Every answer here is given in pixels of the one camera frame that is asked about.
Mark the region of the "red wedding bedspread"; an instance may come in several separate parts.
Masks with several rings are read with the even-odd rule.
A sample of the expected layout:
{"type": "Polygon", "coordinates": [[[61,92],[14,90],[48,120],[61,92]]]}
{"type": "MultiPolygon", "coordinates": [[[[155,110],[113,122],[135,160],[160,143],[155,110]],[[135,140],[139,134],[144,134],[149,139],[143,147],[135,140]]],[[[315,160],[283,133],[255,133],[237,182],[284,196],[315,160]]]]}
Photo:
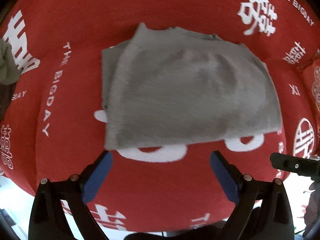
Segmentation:
{"type": "Polygon", "coordinates": [[[1,169],[35,194],[42,178],[67,179],[107,149],[101,52],[151,30],[182,28],[245,45],[266,64],[282,126],[250,137],[110,150],[111,171],[89,210],[104,228],[191,229],[233,209],[209,165],[218,150],[259,180],[286,179],[270,155],[314,156],[319,134],[297,67],[319,49],[307,0],[17,0],[1,38],[20,79],[1,121],[1,169]]]}

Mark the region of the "red embroidered pillow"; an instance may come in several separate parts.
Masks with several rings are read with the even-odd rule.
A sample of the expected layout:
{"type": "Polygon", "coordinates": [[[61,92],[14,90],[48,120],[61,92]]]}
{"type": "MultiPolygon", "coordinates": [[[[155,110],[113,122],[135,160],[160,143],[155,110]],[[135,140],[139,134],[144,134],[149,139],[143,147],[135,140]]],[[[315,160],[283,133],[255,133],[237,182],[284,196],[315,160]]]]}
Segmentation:
{"type": "Polygon", "coordinates": [[[306,88],[310,108],[319,134],[319,55],[297,67],[306,88]]]}

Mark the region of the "dark brown garment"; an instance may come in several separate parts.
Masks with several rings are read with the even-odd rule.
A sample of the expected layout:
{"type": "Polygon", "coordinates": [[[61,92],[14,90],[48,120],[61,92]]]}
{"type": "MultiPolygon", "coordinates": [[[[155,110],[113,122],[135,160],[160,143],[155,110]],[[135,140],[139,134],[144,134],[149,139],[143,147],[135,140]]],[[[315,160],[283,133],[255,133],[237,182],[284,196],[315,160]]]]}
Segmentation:
{"type": "Polygon", "coordinates": [[[11,104],[15,88],[16,83],[0,85],[0,121],[4,119],[5,113],[11,104]]]}

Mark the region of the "olive green garment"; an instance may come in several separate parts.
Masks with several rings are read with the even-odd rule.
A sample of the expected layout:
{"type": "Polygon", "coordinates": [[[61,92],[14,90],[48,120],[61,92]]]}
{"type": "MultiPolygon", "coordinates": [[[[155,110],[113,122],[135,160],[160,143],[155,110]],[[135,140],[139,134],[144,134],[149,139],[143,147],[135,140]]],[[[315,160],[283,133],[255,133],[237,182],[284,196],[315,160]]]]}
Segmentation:
{"type": "Polygon", "coordinates": [[[0,50],[0,84],[12,85],[20,79],[21,71],[15,64],[11,45],[2,38],[0,50]]]}

